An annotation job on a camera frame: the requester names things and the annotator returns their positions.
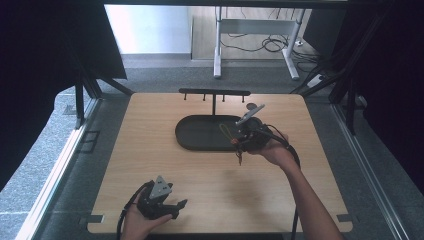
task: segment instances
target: wrist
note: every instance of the wrist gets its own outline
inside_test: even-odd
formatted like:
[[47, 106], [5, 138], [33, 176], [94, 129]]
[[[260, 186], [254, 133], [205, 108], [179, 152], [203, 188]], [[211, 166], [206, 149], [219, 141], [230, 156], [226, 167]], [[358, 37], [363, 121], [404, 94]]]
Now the wrist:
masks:
[[276, 154], [278, 166], [287, 173], [287, 171], [291, 171], [294, 169], [299, 169], [294, 156], [290, 153], [286, 148], [279, 148]]

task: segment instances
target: metal frame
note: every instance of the metal frame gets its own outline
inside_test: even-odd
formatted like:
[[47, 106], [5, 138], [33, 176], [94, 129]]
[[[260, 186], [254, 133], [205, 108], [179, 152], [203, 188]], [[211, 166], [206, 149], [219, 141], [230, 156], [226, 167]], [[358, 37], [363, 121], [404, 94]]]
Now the metal frame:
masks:
[[296, 21], [292, 20], [252, 20], [252, 19], [222, 19], [222, 7], [218, 7], [216, 19], [216, 43], [214, 54], [214, 78], [221, 77], [221, 34], [271, 34], [271, 35], [290, 35], [290, 41], [287, 49], [282, 53], [289, 68], [293, 80], [299, 79], [296, 67], [291, 59], [297, 34], [302, 25], [302, 19], [305, 15], [305, 9], [300, 9]]

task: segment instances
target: finger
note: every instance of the finger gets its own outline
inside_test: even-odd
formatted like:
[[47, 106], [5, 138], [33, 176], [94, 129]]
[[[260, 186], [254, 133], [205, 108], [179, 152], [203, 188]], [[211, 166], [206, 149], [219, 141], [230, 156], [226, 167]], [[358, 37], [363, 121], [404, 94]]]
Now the finger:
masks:
[[162, 225], [162, 224], [168, 222], [171, 219], [172, 219], [172, 214], [168, 214], [168, 215], [162, 216], [158, 219], [152, 220], [152, 225], [154, 227], [157, 227], [159, 225]]

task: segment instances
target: black cable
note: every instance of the black cable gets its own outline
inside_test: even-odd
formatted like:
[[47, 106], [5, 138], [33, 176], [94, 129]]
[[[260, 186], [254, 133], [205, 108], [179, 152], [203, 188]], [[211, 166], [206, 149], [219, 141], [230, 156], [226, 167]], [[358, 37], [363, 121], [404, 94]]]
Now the black cable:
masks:
[[135, 193], [134, 195], [132, 195], [132, 197], [130, 198], [130, 200], [128, 201], [127, 204], [125, 204], [124, 208], [122, 209], [121, 215], [119, 216], [119, 220], [118, 220], [118, 224], [116, 226], [116, 239], [120, 240], [121, 239], [121, 229], [122, 229], [122, 223], [124, 222], [125, 216], [127, 215], [128, 209], [131, 207], [131, 205], [133, 204], [134, 200], [137, 198], [137, 195], [141, 192], [141, 190], [143, 190], [143, 188], [145, 188], [147, 186], [147, 184], [149, 184], [150, 182], [147, 182], [145, 184], [143, 184]]
[[[264, 134], [272, 139], [277, 140], [279, 143], [281, 143], [292, 155], [294, 158], [294, 161], [296, 162], [297, 166], [299, 166], [300, 168], [300, 159], [299, 159], [299, 155], [297, 155], [296, 150], [289, 144], [288, 140], [284, 137], [283, 133], [281, 133], [276, 127], [272, 126], [272, 125], [267, 125], [265, 124], [265, 126], [267, 127], [272, 127], [275, 131], [278, 132], [278, 134], [280, 134], [281, 137], [278, 137], [272, 133], [263, 131], [263, 130], [254, 130], [254, 132], [258, 132], [261, 134]], [[296, 239], [296, 229], [297, 229], [297, 223], [299, 221], [299, 213], [297, 211], [297, 208], [295, 208], [294, 210], [294, 216], [293, 216], [293, 224], [292, 224], [292, 232], [291, 232], [291, 240], [295, 240]]]

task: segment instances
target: gray floor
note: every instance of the gray floor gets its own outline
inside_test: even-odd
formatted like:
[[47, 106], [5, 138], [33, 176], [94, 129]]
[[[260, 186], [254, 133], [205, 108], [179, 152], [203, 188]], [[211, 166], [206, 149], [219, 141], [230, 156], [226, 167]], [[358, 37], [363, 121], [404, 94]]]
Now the gray floor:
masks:
[[[289, 78], [282, 61], [231, 61], [223, 63], [222, 78], [214, 79], [211, 61], [191, 61], [181, 56], [146, 58], [125, 56], [128, 80], [118, 80], [136, 92], [177, 92], [180, 87], [250, 90], [255, 93], [288, 93], [300, 82]], [[71, 159], [63, 180], [47, 209], [35, 239], [114, 239], [113, 234], [94, 235], [86, 230], [103, 174], [119, 131], [129, 97], [100, 82], [104, 94], [89, 120], [88, 132]], [[395, 239], [357, 161], [327, 95], [331, 86], [306, 99], [312, 120], [330, 162], [354, 228], [347, 239]], [[75, 116], [63, 115], [73, 105], [73, 90], [57, 97], [55, 113], [28, 155], [0, 195], [0, 236], [14, 239], [50, 173]], [[384, 147], [362, 117], [355, 114], [355, 128], [362, 150], [392, 202], [410, 239], [424, 239], [424, 198], [396, 159]], [[187, 239], [188, 236], [172, 236]], [[192, 235], [191, 239], [208, 239]], [[281, 239], [279, 235], [209, 236], [210, 239]]]

